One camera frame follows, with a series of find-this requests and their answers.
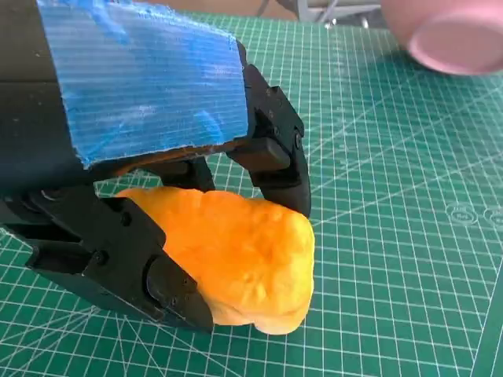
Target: pink bowl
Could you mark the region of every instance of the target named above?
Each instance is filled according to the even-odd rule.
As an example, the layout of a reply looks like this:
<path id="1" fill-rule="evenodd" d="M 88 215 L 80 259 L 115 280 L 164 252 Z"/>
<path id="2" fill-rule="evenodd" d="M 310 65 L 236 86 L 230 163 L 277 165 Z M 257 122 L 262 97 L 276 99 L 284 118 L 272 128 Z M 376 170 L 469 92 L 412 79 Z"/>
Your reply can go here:
<path id="1" fill-rule="evenodd" d="M 454 75 L 503 69 L 503 0 L 382 0 L 384 19 L 421 64 Z"/>

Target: green cutting mat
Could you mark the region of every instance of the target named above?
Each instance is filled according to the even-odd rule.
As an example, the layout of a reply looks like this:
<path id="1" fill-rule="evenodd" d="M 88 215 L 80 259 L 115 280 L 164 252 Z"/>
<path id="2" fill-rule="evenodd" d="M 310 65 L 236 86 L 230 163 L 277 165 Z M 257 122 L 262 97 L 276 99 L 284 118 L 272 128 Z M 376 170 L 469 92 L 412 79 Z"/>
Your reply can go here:
<path id="1" fill-rule="evenodd" d="M 469 376 L 475 355 L 473 375 L 501 375 L 503 78 L 431 73 L 385 31 L 196 18 L 235 33 L 305 122 L 317 241 L 305 324 L 210 336 L 116 316 L 27 271 L 28 248 L 2 235 L 0 377 Z M 225 156 L 209 163 L 220 189 L 258 195 Z M 98 188 L 156 184 L 136 173 Z"/>

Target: screw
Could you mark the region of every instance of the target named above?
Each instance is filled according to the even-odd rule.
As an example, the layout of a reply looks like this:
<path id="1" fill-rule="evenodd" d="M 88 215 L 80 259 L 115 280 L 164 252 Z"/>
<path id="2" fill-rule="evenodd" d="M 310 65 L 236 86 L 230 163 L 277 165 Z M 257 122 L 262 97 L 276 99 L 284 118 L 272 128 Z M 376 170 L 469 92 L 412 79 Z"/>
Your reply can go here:
<path id="1" fill-rule="evenodd" d="M 302 141 L 300 140 L 300 134 L 298 132 L 296 132 L 296 148 L 297 149 L 300 149 L 300 145 L 302 145 L 301 142 Z"/>
<path id="2" fill-rule="evenodd" d="M 97 265 L 105 265 L 108 261 L 108 254 L 106 251 L 100 250 L 94 253 L 93 259 Z"/>

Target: blue tape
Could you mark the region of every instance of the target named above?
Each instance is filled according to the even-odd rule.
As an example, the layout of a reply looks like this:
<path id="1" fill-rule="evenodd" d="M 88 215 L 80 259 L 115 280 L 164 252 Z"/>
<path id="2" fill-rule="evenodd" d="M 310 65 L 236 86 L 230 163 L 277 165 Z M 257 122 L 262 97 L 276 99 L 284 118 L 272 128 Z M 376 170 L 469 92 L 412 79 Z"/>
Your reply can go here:
<path id="1" fill-rule="evenodd" d="M 38 0 L 73 147 L 100 161 L 246 135 L 236 39 L 162 5 Z"/>

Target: black plastic bracket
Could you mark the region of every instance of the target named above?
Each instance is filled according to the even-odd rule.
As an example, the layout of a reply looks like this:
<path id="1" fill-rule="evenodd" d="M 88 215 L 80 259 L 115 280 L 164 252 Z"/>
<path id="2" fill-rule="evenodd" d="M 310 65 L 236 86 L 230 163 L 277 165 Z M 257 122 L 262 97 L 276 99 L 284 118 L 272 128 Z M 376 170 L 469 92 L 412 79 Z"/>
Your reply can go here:
<path id="1" fill-rule="evenodd" d="M 26 239 L 34 246 L 27 267 L 102 309 L 211 331 L 211 311 L 196 282 L 163 251 L 164 232 L 133 201 L 99 199 L 92 185 L 28 200 L 59 235 L 55 240 L 47 228 L 22 232 L 33 236 Z"/>

